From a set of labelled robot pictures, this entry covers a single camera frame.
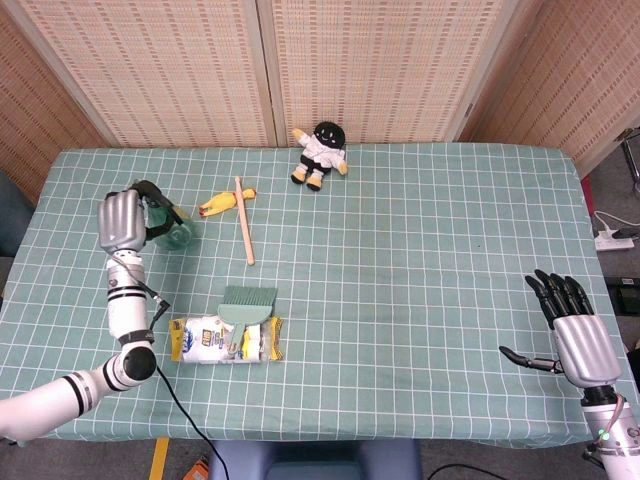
robotic arm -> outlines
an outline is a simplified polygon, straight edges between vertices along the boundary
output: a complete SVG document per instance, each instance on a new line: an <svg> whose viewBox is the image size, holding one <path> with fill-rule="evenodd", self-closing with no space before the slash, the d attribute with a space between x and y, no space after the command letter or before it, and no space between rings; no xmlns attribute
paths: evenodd
<svg viewBox="0 0 640 480"><path fill-rule="evenodd" d="M142 199L167 208L163 225L145 228ZM100 246L107 262L109 333L122 351L94 370L65 375L30 392L0 400L0 437L28 441L40 437L98 405L106 395L137 387L153 375L153 333L146 322L146 296L158 302L154 321L169 304L144 283L138 253L150 240L182 223L173 204L151 182L142 181L109 193L98 207Z"/></svg>
<svg viewBox="0 0 640 480"><path fill-rule="evenodd" d="M626 399L613 388L622 370L606 327L573 278L535 274L538 279L525 280L540 301L560 360L530 359L504 346L500 352L521 367L564 373L583 389L580 404L594 438L583 457L602 466L612 480L640 478L640 429Z"/></svg>

brush bristles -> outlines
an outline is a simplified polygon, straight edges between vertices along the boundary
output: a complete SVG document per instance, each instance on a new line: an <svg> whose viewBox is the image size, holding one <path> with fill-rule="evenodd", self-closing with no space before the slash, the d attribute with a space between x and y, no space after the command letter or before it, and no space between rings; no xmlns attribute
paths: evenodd
<svg viewBox="0 0 640 480"><path fill-rule="evenodd" d="M224 289L222 303L232 305L273 305L277 289L228 286Z"/></svg>

wooden stick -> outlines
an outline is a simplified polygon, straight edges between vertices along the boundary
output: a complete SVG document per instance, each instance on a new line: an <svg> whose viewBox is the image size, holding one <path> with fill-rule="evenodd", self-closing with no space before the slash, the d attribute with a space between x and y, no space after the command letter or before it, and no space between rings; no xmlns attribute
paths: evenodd
<svg viewBox="0 0 640 480"><path fill-rule="evenodd" d="M253 265L256 261L253 258L253 247L251 246L251 236L249 235L249 222L247 222L247 211L244 208L240 177L236 177L236 202L238 202L238 216L240 217L240 226L242 227L244 250L247 252L247 263Z"/></svg>

green brush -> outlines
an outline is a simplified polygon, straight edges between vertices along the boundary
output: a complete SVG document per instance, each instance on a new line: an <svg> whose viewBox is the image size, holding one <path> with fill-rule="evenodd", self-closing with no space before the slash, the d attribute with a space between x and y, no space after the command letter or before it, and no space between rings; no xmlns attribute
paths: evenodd
<svg viewBox="0 0 640 480"><path fill-rule="evenodd" d="M224 289L224 298L218 305L218 315L225 323L234 327L229 353L235 353L240 348L245 328L258 325L269 318L276 293L275 288L227 286Z"/></svg>

white plush shirt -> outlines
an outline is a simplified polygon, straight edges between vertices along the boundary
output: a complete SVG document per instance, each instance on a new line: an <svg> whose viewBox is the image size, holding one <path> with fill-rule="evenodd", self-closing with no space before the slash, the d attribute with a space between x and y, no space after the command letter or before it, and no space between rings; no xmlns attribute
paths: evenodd
<svg viewBox="0 0 640 480"><path fill-rule="evenodd" d="M344 150L322 145L315 135L309 136L305 133L300 137L298 143L304 147L302 154L305 157L319 163L324 168L338 168L338 165L345 161Z"/></svg>

